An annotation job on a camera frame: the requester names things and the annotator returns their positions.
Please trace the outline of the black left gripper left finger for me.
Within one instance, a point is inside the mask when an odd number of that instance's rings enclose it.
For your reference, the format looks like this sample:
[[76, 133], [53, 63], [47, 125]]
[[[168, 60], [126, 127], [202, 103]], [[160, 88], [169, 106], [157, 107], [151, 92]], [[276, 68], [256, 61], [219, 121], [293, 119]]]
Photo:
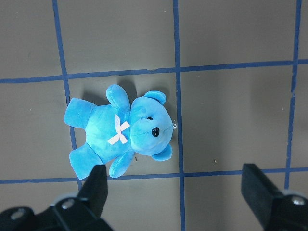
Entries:
[[100, 217], [107, 199], [105, 165], [95, 165], [77, 194], [77, 198], [96, 216]]

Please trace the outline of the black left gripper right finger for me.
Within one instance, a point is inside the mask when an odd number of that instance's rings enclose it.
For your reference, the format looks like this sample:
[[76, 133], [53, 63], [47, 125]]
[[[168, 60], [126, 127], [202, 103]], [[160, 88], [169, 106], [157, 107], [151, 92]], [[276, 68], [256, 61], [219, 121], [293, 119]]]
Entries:
[[243, 164], [241, 193], [254, 212], [270, 212], [274, 200], [283, 197], [280, 189], [252, 163]]

